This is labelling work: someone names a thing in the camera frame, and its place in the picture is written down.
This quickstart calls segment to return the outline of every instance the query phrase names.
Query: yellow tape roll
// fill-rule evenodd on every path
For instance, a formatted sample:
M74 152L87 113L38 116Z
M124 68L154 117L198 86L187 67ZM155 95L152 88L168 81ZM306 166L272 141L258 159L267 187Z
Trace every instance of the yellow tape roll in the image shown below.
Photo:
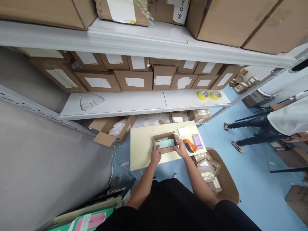
M219 91L214 90L210 93L210 97L212 100L220 100L222 98L222 94Z
M200 100L205 101L209 98L210 94L206 90L201 90L198 92L197 96Z

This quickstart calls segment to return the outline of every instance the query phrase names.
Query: white shelf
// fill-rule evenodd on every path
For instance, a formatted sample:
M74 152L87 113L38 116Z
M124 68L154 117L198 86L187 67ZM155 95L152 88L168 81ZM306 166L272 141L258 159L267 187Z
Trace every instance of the white shelf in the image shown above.
M88 31L78 31L0 21L0 45L280 68L295 61L286 55L198 41L185 27L153 23L154 26L149 24L147 28L97 18Z

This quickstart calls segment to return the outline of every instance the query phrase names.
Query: small cardboard box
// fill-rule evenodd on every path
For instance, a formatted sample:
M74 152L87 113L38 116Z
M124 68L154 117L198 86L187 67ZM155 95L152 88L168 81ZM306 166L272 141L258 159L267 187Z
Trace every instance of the small cardboard box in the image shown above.
M113 72L74 71L78 79L89 91L121 93L121 88Z
M85 71L108 71L97 53L71 51L71 54Z
M213 85L219 75L199 75L192 85L192 89L207 89Z
M216 75L224 64L199 62L194 74Z
M212 118L212 115L208 109L200 109L200 110L191 110L187 114L189 121L195 121L195 123L205 123L210 118Z
M175 66L154 65L153 90L169 90L175 69Z
M150 68L147 72L114 70L114 73L122 91L153 90L153 72Z
M107 69L129 70L127 56L99 54Z
M194 74L175 73L170 89L191 89L197 77Z
M193 74L198 65L197 61L182 60L177 72Z
M153 140L154 141L159 141L161 139L164 139L164 138L168 138L168 139L173 139L174 140L174 144L177 146L179 145L175 136L174 136L174 132L169 132L169 133L165 133L165 134L161 134L161 135L155 135L153 136ZM162 148L162 149L159 149L159 151L161 152L161 154L165 154L165 153L168 153L168 152L172 152L172 151L175 151L173 147L168 147L168 148Z
M136 116L130 115L128 117L118 137L109 135L109 131L113 128L113 125L122 119L123 117L121 116L95 119L89 125L89 128L99 131L98 135L94 138L93 141L108 147L110 147L115 141L118 141L119 144L123 144L129 134L130 129L136 122Z
M218 79L210 87L211 90L221 90L239 73L243 67L240 65L224 64L218 71Z

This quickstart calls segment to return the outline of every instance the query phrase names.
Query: cardboard box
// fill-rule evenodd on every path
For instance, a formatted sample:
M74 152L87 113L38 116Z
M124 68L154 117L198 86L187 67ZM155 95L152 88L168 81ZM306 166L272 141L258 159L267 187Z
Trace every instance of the cardboard box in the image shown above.
M71 54L85 71L108 71L97 53L71 51Z
M194 74L216 75L224 64L199 62L196 66Z
M240 47L278 1L191 0L186 27L196 39Z
M74 73L89 91L122 92L113 72L77 70Z
M283 0L264 18L242 48L268 54L288 53L307 39L308 15L303 9L308 9L308 1Z
M207 89L213 85L219 75L199 75L192 85L192 89Z
M176 66L176 67L178 67L178 66L181 65L181 60L149 58L149 64L167 65L167 66Z
M129 70L127 56L99 54L107 69Z
M191 89L198 75L175 73L170 89Z
M153 90L169 90L175 73L175 66L154 65Z
M147 71L148 58L141 56L127 56L129 70L131 71Z
M118 141L119 144L123 144L126 140L130 129L136 122L136 116L130 115L118 137L109 135L109 131L113 128L113 125L122 120L124 117L107 117L95 119L89 126L91 129L98 130L98 135L94 138L94 142L100 143L102 145L110 147L115 141Z
M38 24L87 30L97 18L93 0L1 1L2 19L26 21Z
M210 118L212 118L212 115L208 109L200 109L200 110L191 110L187 114L189 121L195 121L195 123L205 123Z
M224 64L222 68L218 71L218 79L210 87L211 90L221 90L239 73L242 69L242 66L239 65L229 65Z
M122 91L153 90L153 72L150 68L147 72L114 70L114 73Z
M88 89L74 74L71 67L72 61L68 63L51 60L31 60L31 63L39 68L41 72L55 82L63 91L68 93L87 93Z
M193 74L198 65L197 61L182 60L177 72Z
M175 136L174 136L174 132L169 132L169 133L165 133L165 134L161 134L161 135L155 135L153 136L153 140L154 141L159 141L161 139L164 139L164 138L168 138L168 139L173 139L174 140L174 144L177 146L179 145ZM161 154L165 154L165 153L168 153L168 152L172 152L172 151L175 151L173 147L168 147L168 148L162 148L162 149L159 149L159 151L161 152Z

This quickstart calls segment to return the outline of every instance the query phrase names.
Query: sneaker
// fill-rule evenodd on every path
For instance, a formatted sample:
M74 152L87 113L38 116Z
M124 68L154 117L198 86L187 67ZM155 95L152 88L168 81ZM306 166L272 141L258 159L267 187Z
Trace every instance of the sneaker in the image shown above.
M237 145L237 142L231 142L231 144L235 147L235 149L237 150L237 151L239 151L240 153L244 153L244 148L243 148L243 146L239 146L239 145Z

